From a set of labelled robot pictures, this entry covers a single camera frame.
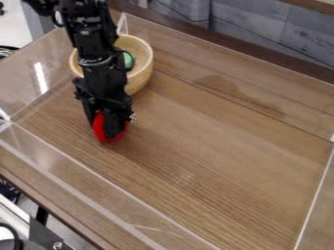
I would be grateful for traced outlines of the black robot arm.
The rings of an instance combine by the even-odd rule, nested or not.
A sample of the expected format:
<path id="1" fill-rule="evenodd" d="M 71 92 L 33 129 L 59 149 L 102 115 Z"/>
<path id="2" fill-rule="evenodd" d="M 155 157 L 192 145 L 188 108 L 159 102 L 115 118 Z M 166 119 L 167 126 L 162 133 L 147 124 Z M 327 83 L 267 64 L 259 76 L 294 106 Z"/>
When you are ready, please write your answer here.
<path id="1" fill-rule="evenodd" d="M 95 137 L 103 142 L 120 139 L 134 120 L 132 99 L 127 94 L 131 54 L 116 46 L 118 26 L 107 0 L 23 0 L 41 16 L 67 31 L 77 50 L 83 76 L 72 83 L 75 96 Z"/>

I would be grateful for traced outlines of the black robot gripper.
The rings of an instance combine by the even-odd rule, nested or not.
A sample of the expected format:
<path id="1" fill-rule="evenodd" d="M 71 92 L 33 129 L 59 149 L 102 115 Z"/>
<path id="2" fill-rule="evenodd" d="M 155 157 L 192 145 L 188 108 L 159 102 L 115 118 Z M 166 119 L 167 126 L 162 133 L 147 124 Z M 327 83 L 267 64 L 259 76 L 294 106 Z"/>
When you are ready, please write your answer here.
<path id="1" fill-rule="evenodd" d="M 72 83 L 76 87 L 75 97 L 83 103 L 88 124 L 92 124 L 96 112 L 110 108 L 102 111 L 104 137 L 107 140 L 116 140 L 127 130 L 130 118 L 131 122 L 135 120 L 132 98 L 126 92 L 127 77 L 112 77 L 108 82 L 87 81 L 76 77 Z"/>

